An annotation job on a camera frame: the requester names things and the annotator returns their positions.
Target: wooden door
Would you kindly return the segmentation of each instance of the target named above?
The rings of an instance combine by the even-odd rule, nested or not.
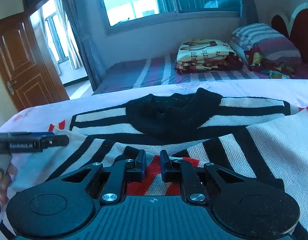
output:
[[[0,20],[0,75],[18,111],[69,99],[39,46],[26,13]]]

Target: headboard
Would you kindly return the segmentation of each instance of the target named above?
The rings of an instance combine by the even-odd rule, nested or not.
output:
[[[271,25],[294,43],[300,51],[303,62],[308,63],[308,3],[298,6],[291,20],[283,13],[273,13]]]

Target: metal screw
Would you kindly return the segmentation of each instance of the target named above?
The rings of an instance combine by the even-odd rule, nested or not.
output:
[[[202,202],[205,200],[205,196],[203,194],[200,193],[194,193],[192,195],[190,195],[190,199],[196,202]]]
[[[113,194],[113,193],[104,194],[102,196],[102,199],[104,201],[113,202],[113,201],[117,200],[117,195]]]

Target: striped pillow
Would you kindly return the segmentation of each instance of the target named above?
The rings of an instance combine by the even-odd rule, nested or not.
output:
[[[295,45],[266,24],[255,23],[238,28],[233,31],[232,39],[245,50],[259,49],[269,61],[302,63],[300,52]]]

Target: sweater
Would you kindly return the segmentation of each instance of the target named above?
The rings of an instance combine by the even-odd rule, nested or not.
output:
[[[162,182],[158,155],[164,149],[171,159],[185,158],[200,167],[213,162],[284,189],[308,210],[304,201],[308,192],[297,199],[295,190],[295,182],[304,179],[299,180],[303,173],[293,163],[303,161],[304,154],[301,151],[302,158],[297,157],[298,144],[293,142],[299,138],[302,145],[297,131],[303,127],[298,125],[308,117],[308,110],[298,112],[297,107],[284,101],[224,98],[204,89],[190,95],[148,95],[121,106],[75,115],[62,122],[65,130],[59,130],[60,125],[51,126],[56,134],[67,134],[70,144],[29,156],[11,189],[18,192],[94,162],[111,166],[119,160],[135,159],[138,149],[144,149],[145,181],[129,184],[127,194],[179,194],[178,185]],[[308,214],[302,207],[301,212],[301,223],[294,234],[298,239],[308,239]],[[0,239],[4,239],[3,232],[11,232],[6,230],[9,227],[5,216]]]

